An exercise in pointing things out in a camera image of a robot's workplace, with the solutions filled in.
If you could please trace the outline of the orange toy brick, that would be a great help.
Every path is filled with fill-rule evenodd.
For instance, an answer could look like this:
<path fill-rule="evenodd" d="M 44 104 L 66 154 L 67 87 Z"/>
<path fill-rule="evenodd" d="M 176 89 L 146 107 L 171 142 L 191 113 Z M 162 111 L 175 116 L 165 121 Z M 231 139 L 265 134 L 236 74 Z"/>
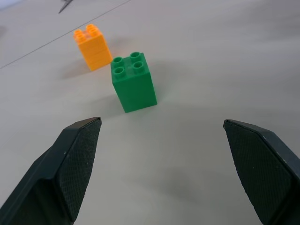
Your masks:
<path fill-rule="evenodd" d="M 102 68 L 113 60 L 105 37 L 97 26 L 89 24 L 86 30 L 77 29 L 73 37 L 90 71 Z"/>

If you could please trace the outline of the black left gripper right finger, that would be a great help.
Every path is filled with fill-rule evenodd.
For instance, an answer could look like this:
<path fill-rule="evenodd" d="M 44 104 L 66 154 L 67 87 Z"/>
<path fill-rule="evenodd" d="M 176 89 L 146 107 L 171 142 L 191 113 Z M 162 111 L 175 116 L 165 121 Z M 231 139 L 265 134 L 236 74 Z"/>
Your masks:
<path fill-rule="evenodd" d="M 263 225 L 300 225 L 300 158 L 272 131 L 225 120 L 241 184 Z"/>

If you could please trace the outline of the green toy brick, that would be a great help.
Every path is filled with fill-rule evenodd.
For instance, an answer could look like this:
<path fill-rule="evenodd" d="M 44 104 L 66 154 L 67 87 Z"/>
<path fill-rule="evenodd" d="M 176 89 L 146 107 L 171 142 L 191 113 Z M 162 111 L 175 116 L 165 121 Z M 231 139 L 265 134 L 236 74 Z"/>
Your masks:
<path fill-rule="evenodd" d="M 126 113 L 157 104 L 151 73 L 142 52 L 111 62 L 112 84 Z"/>

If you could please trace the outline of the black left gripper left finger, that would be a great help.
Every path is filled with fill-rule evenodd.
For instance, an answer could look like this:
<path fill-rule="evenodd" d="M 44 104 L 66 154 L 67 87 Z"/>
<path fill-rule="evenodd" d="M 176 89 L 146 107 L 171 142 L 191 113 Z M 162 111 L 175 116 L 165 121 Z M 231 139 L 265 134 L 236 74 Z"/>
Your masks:
<path fill-rule="evenodd" d="M 0 225 L 74 225 L 92 174 L 102 121 L 62 130 L 0 208 Z"/>

